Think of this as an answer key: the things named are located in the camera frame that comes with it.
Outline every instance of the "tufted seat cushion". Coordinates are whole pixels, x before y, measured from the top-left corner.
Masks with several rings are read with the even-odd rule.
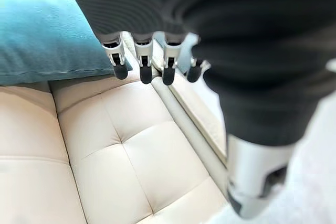
[[[51,84],[87,222],[206,221],[225,198],[156,90],[134,69],[123,81]]]
[[[199,224],[226,204],[199,125],[125,51],[125,80],[0,87],[1,224]]]

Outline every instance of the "robotic finger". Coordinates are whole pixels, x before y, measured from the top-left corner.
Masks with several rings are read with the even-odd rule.
[[[153,34],[137,35],[132,34],[136,58],[140,66],[140,80],[144,84],[152,81],[152,54],[153,54]]]
[[[177,66],[177,60],[179,58],[182,42],[184,41],[185,36],[185,34],[172,35],[165,33],[162,80],[167,86],[171,85],[174,81],[175,68]]]
[[[125,52],[123,47],[123,42],[120,37],[120,33],[115,33],[112,36],[113,38],[102,44],[107,57],[112,63],[115,76],[123,80],[128,75],[128,70],[125,65]]]

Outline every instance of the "leather upholstery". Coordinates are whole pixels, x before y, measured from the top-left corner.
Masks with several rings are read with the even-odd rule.
[[[47,83],[0,87],[0,132],[0,223],[86,223]]]
[[[156,90],[142,84],[133,67],[123,81],[51,84],[87,222],[204,222],[225,198]]]
[[[226,204],[222,163],[125,50],[126,80],[0,87],[1,224],[199,224]]]

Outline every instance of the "blue throw pillow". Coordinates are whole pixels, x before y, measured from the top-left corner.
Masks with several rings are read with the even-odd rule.
[[[0,85],[103,74],[112,64],[75,0],[0,0]]]

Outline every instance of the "sofa seam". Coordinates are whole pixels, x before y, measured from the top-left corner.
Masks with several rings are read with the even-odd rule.
[[[179,198],[177,198],[176,200],[174,200],[173,202],[169,203],[167,206],[161,208],[159,211],[157,211],[156,213],[154,213],[154,216],[156,214],[158,214],[159,212],[163,211],[164,209],[166,209],[167,207],[169,207],[170,205],[174,204],[175,202],[177,202],[178,200],[182,199],[184,196],[186,196],[187,194],[191,193],[193,190],[195,190],[196,188],[198,188],[199,186],[201,186],[201,184],[203,184],[204,182],[206,182],[208,179],[212,179],[210,174],[208,174],[208,176],[202,180],[200,183],[198,183],[196,186],[194,186],[192,189],[190,189],[189,191],[187,191],[186,193],[184,193],[182,196],[180,196]]]
[[[70,166],[70,163],[68,161],[62,161],[56,158],[38,157],[38,156],[0,155],[0,161],[41,161],[41,162],[50,162]]]
[[[106,106],[105,106],[105,103],[104,103],[104,101],[103,101],[102,95],[101,95],[101,94],[99,94],[99,95],[100,95],[101,102],[102,102],[102,104],[103,104],[103,106],[104,106],[104,108],[105,108],[105,110],[106,110],[106,112],[107,112],[107,115],[108,115],[109,119],[110,119],[110,122],[111,122],[111,124],[112,124],[112,127],[114,128],[114,130],[115,130],[115,132],[116,132],[116,134],[117,134],[117,136],[118,136],[118,138],[119,138],[119,140],[120,140],[120,144],[121,144],[122,148],[124,149],[124,151],[125,151],[125,153],[126,153],[126,155],[127,155],[127,158],[128,158],[128,160],[129,160],[129,162],[130,162],[130,164],[131,164],[131,166],[132,166],[132,169],[133,169],[133,171],[134,171],[134,175],[135,175],[135,177],[136,177],[137,180],[138,180],[138,183],[139,183],[139,185],[140,185],[140,187],[141,187],[141,189],[142,189],[142,192],[143,192],[143,194],[144,194],[144,196],[145,196],[145,198],[146,198],[146,200],[147,200],[147,202],[148,202],[148,205],[149,205],[149,207],[151,208],[152,214],[153,214],[153,208],[152,208],[152,206],[151,206],[151,204],[150,204],[150,202],[149,202],[149,200],[148,200],[148,197],[147,197],[147,195],[146,195],[146,193],[145,193],[145,191],[144,191],[144,189],[143,189],[143,187],[142,187],[142,185],[141,185],[141,182],[140,182],[140,180],[139,180],[139,178],[138,178],[138,175],[136,174],[136,171],[135,171],[135,168],[134,168],[134,166],[133,166],[133,164],[132,164],[132,162],[131,162],[130,156],[128,155],[128,153],[127,153],[127,151],[126,151],[126,149],[125,149],[123,143],[121,142],[121,138],[120,138],[120,136],[119,136],[119,133],[118,133],[116,127],[114,126],[114,123],[113,123],[113,120],[112,120],[112,118],[111,118],[111,115],[110,115],[109,111],[107,110],[107,108],[106,108]]]
[[[106,92],[108,92],[108,91],[110,91],[110,90],[112,90],[112,89],[116,89],[116,88],[119,88],[119,87],[122,87],[122,86],[126,86],[126,85],[128,85],[128,84],[132,84],[132,83],[135,83],[135,82],[139,82],[139,81],[140,81],[140,80],[137,79],[137,80],[128,82],[128,83],[126,83],[126,84],[122,84],[122,85],[117,86],[117,87],[114,87],[114,88],[106,89],[106,90],[103,90],[103,91],[101,91],[101,92],[98,92],[98,93],[95,93],[95,94],[93,94],[93,95],[90,95],[90,96],[88,96],[88,97],[85,97],[85,98],[83,98],[83,99],[80,99],[80,100],[78,100],[77,102],[75,102],[75,103],[73,103],[73,104],[71,104],[71,105],[65,107],[65,108],[62,109],[61,111],[57,111],[57,114],[60,115],[60,114],[62,114],[62,113],[64,113],[64,112],[66,112],[67,110],[71,109],[72,107],[76,106],[77,104],[79,104],[79,103],[81,103],[81,102],[83,102],[83,101],[85,101],[85,100],[91,99],[91,98],[93,98],[93,97],[96,97],[96,96],[98,96],[98,95],[102,95],[102,94],[104,94],[104,93],[106,93]]]

